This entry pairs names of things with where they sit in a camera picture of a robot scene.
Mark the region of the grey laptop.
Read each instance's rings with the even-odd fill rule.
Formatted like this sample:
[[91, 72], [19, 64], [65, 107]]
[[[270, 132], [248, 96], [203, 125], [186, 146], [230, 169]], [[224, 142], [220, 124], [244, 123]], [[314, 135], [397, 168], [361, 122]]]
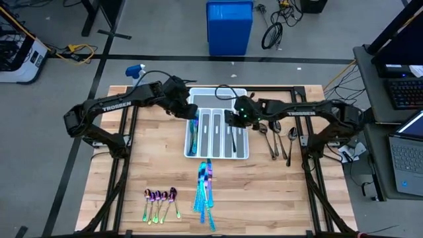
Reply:
[[388, 138], [397, 191], [423, 196], [423, 109]]

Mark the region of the black desk monitor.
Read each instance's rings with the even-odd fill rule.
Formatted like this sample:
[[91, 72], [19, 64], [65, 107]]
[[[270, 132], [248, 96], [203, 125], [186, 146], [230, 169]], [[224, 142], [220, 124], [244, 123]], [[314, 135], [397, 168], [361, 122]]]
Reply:
[[381, 78], [415, 77], [411, 65], [423, 65], [423, 11], [373, 57]]

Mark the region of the grey laptop desk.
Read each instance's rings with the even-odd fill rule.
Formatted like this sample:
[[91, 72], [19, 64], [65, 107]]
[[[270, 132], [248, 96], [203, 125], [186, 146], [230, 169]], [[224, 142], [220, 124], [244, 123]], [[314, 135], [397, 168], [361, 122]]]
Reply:
[[404, 194], [397, 191], [393, 163], [389, 152], [388, 134], [395, 129], [388, 124], [370, 124], [364, 129], [365, 141], [369, 151], [368, 157], [374, 166], [372, 175], [377, 193], [377, 200], [417, 200], [423, 201], [423, 196]]

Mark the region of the grey monitor desk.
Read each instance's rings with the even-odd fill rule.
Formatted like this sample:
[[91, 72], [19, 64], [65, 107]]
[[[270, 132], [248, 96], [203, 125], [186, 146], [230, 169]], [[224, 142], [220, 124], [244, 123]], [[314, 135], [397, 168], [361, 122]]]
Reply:
[[370, 103], [370, 110], [377, 124], [401, 124], [408, 120], [419, 107], [396, 109], [388, 91], [387, 82], [418, 81], [414, 77], [384, 78], [378, 75], [376, 67], [371, 63], [372, 55], [368, 54], [363, 46], [353, 48], [354, 58], [360, 70]]

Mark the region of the black box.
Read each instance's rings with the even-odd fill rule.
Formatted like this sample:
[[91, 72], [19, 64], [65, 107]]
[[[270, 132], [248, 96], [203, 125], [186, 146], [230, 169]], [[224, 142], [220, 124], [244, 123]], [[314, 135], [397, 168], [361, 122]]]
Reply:
[[300, 0], [301, 11], [309, 14], [322, 13], [328, 0]]

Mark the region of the blue plastic bin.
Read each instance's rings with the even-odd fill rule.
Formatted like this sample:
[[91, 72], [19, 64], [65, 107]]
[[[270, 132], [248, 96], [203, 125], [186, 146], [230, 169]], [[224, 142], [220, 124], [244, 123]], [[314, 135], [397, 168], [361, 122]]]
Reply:
[[209, 55], [243, 56], [253, 23], [253, 0], [208, 0], [206, 24]]

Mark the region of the iridescent fork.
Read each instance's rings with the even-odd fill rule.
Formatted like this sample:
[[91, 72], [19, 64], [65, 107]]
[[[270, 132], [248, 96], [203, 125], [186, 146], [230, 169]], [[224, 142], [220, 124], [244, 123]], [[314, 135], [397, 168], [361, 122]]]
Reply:
[[197, 134], [198, 134], [198, 121], [192, 120], [190, 123], [190, 131], [191, 131], [191, 147], [190, 147], [190, 153], [191, 155], [195, 155], [197, 152]]
[[188, 150], [188, 155], [193, 155], [193, 147], [194, 147], [194, 134], [195, 134], [195, 129], [194, 129], [194, 125], [190, 124], [190, 147]]
[[194, 125], [194, 129], [195, 129], [195, 134], [194, 134], [194, 147], [193, 147], [193, 154], [197, 154], [197, 150], [198, 150], [198, 125], [199, 125], [199, 115], [200, 112], [197, 110], [196, 114], [195, 114], [195, 119], [193, 122]]

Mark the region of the white cutlery tray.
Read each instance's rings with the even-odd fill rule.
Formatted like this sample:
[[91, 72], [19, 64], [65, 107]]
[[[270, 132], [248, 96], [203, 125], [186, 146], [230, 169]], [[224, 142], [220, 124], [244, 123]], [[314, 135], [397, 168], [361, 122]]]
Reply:
[[188, 102], [197, 104], [199, 115], [198, 150], [188, 155], [190, 147], [190, 123], [186, 123], [184, 156], [202, 159], [249, 158], [249, 135], [247, 129], [233, 127], [237, 152], [233, 153], [230, 126], [225, 123], [224, 111], [234, 111], [235, 97], [245, 96], [246, 89], [193, 87], [189, 90]]

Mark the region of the black floor stand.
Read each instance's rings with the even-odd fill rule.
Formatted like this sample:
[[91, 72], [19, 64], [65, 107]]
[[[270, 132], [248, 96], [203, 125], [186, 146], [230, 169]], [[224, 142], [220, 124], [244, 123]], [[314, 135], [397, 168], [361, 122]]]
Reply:
[[96, 15], [99, 11], [101, 11], [110, 30], [98, 30], [97, 32], [99, 34], [105, 34], [113, 38], [131, 40], [131, 36], [116, 32], [125, 2], [126, 0], [81, 0], [81, 3], [88, 14], [81, 31], [81, 36], [89, 36], [96, 19]]

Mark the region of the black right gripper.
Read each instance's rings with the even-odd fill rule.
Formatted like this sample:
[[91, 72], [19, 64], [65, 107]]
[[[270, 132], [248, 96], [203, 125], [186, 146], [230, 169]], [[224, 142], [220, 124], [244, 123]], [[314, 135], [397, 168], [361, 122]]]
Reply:
[[231, 110], [224, 111], [225, 123], [229, 126], [246, 128], [257, 123], [255, 102], [247, 96], [238, 97], [234, 105], [237, 114]]

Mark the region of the white equipment cart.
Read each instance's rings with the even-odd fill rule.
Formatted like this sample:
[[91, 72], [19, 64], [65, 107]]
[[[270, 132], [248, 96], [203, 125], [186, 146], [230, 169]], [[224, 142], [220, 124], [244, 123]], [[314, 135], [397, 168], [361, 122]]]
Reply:
[[47, 56], [47, 49], [31, 37], [13, 30], [0, 31], [0, 83], [35, 82]]

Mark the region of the white power adapter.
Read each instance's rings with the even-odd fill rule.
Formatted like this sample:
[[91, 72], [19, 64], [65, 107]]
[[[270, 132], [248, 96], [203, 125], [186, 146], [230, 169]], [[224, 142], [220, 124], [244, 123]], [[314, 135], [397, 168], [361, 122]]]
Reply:
[[365, 145], [358, 142], [354, 147], [349, 145], [343, 145], [338, 148], [338, 152], [341, 158], [341, 163], [351, 163], [359, 160], [359, 156], [367, 151]]

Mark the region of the blue-capped spray bottle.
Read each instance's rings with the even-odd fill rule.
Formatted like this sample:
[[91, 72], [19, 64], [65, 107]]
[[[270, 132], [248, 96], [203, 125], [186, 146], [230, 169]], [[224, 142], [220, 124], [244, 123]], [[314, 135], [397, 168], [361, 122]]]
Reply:
[[132, 78], [132, 85], [136, 86], [139, 79], [146, 73], [144, 64], [129, 66], [126, 71], [126, 77]]

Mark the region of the black keyboard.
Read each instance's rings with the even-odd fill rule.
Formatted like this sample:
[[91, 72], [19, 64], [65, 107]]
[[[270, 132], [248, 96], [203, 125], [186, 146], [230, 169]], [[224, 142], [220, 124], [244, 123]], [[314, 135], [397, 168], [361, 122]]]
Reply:
[[395, 110], [423, 107], [423, 77], [386, 79], [384, 85]]

